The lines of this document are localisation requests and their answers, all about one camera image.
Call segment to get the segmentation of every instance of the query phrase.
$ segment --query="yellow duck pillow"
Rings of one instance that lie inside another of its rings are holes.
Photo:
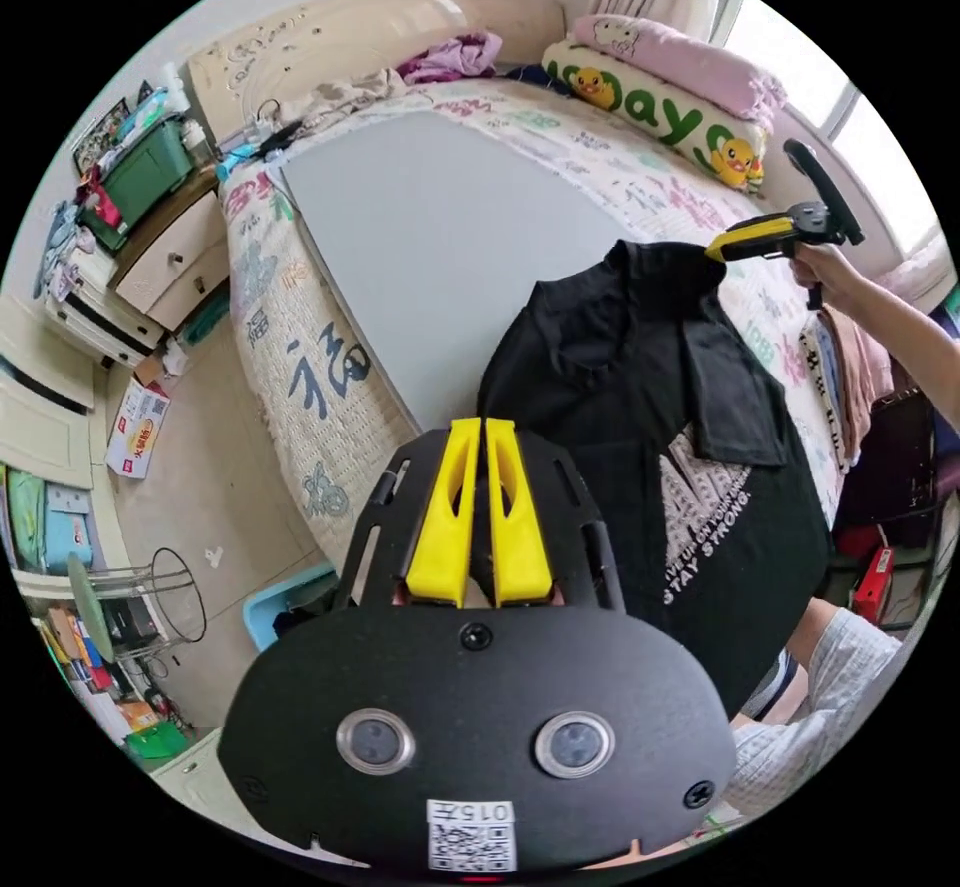
[[[760,187],[767,133],[757,124],[569,40],[547,48],[543,67],[582,100],[656,137],[728,187]]]

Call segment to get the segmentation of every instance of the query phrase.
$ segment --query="screw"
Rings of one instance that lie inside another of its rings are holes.
[[[460,631],[460,643],[467,650],[486,650],[493,643],[493,631],[486,624],[467,624]]]
[[[699,810],[710,802],[716,789],[712,781],[701,780],[683,795],[683,806],[687,810]]]

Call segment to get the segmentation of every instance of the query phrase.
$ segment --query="black t-shirt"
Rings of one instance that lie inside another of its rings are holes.
[[[618,241],[537,284],[478,412],[570,451],[628,612],[684,644],[733,714],[813,595],[828,532],[783,388],[720,307],[725,272],[702,247]]]

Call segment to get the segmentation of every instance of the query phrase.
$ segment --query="cardboard box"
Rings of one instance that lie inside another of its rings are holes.
[[[170,398],[159,385],[132,378],[107,441],[107,466],[121,477],[143,480]]]
[[[117,704],[117,709],[134,733],[149,730],[160,723],[156,711],[142,700],[121,701]]]
[[[80,648],[73,636],[73,627],[70,623],[72,614],[62,607],[51,607],[47,611],[47,619],[60,644],[60,649],[69,660],[80,660]]]

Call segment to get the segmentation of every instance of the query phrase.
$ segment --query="camera lens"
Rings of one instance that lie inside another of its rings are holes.
[[[413,734],[396,714],[364,708],[348,714],[337,728],[340,756],[364,774],[393,774],[413,757]]]
[[[551,776],[574,780],[596,773],[613,753],[613,729],[597,714],[571,711],[547,721],[537,734],[534,755]]]

